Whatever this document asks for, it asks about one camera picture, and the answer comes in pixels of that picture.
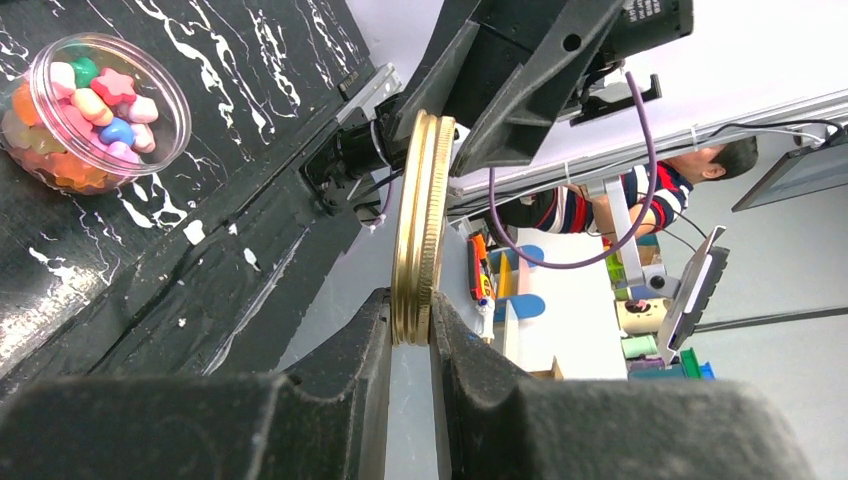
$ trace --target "gold jar lid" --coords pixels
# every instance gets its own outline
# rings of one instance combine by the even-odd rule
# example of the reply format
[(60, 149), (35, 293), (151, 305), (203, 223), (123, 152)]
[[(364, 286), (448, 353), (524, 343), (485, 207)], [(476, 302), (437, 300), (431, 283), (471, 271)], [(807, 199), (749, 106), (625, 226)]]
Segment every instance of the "gold jar lid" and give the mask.
[(392, 269), (392, 344), (426, 345), (439, 286), (456, 121), (421, 110), (409, 142)]

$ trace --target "black table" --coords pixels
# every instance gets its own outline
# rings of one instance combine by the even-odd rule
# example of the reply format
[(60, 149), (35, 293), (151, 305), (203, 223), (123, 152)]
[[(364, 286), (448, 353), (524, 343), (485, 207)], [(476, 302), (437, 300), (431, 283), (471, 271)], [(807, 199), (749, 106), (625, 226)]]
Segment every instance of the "black table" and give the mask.
[(86, 31), (157, 58), (193, 138), (165, 171), (98, 197), (52, 191), (3, 154), (0, 399), (45, 375), (203, 373), (225, 343), (222, 371), (271, 370), (279, 350), (262, 343), (291, 339), (280, 319), (301, 318), (315, 272), (360, 229), (318, 211), (296, 173), (332, 131), (337, 85), (373, 71), (344, 0), (3, 1), (0, 72)]

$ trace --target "person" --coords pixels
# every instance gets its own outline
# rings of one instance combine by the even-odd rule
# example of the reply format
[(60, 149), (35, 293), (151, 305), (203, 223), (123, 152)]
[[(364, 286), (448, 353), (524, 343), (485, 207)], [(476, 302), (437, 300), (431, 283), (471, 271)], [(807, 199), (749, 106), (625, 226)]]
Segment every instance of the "person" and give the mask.
[[(674, 222), (688, 208), (689, 194), (696, 185), (736, 178), (754, 168), (758, 154), (756, 137), (750, 137), (658, 162), (654, 199), (636, 238), (659, 232)], [(622, 175), (622, 184), (632, 222), (639, 215), (648, 190), (647, 166), (634, 167)], [(552, 233), (589, 232), (615, 242), (609, 199), (606, 195), (590, 197), (584, 186), (565, 185), (521, 197), (501, 204), (497, 213), (505, 227)], [(489, 212), (484, 219), (492, 238), (503, 245)]]

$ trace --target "dark hair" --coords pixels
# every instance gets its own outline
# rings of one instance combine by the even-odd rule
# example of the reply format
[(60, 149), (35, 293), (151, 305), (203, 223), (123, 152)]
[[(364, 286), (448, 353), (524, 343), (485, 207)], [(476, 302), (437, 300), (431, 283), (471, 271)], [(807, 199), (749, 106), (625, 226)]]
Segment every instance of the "dark hair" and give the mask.
[(710, 163), (717, 163), (724, 168), (724, 175), (713, 179), (729, 180), (754, 168), (760, 152), (757, 149), (757, 137), (748, 137), (728, 143), (718, 152)]

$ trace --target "blue heart candy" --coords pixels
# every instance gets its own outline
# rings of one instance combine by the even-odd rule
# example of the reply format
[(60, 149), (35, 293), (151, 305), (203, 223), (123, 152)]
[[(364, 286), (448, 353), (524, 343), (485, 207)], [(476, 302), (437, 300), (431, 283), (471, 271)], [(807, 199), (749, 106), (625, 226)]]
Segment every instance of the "blue heart candy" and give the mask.
[(130, 124), (121, 120), (118, 117), (112, 119), (109, 126), (103, 127), (100, 130), (100, 141), (105, 145), (111, 145), (115, 142), (132, 145), (135, 141), (135, 134), (130, 128)]

